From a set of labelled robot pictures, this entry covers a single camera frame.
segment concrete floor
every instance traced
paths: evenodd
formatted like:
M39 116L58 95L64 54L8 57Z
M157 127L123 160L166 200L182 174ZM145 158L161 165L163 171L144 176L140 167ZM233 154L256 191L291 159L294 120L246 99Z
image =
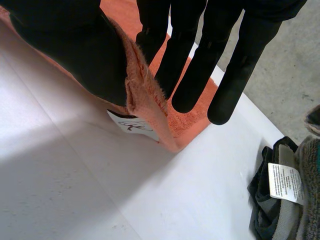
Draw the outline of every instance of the concrete floor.
M309 132L303 116L320 104L320 0L309 0L283 22L266 46L245 94L284 134L301 142ZM218 66L225 71L235 49L243 13L231 32ZM201 38L200 21L196 42Z

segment white surface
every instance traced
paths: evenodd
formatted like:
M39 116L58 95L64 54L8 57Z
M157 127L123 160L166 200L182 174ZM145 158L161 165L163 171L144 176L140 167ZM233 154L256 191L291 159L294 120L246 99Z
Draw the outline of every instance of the white surface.
M0 23L1 240L254 239L247 186L281 137L243 95L227 124L169 153Z

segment orange bath mat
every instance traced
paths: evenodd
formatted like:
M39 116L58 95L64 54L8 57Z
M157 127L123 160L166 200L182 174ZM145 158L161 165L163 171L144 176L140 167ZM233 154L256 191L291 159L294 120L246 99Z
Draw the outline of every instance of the orange bath mat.
M126 108L99 99L106 102L107 108L116 113L130 114L145 120L157 133L161 144L172 152L178 152L210 124L207 110L217 86L212 80L208 81L192 111L185 114L176 112L171 105L171 98L168 101L164 99L158 83L153 78L165 52L169 36L148 69L141 51L131 40L134 40L142 29L136 0L102 0L100 7L109 18L114 20L112 22L124 43L128 60L128 77L125 80ZM8 13L1 7L0 19L14 30ZM64 68L44 54L40 54L76 81ZM190 58L187 60L182 76L189 63Z

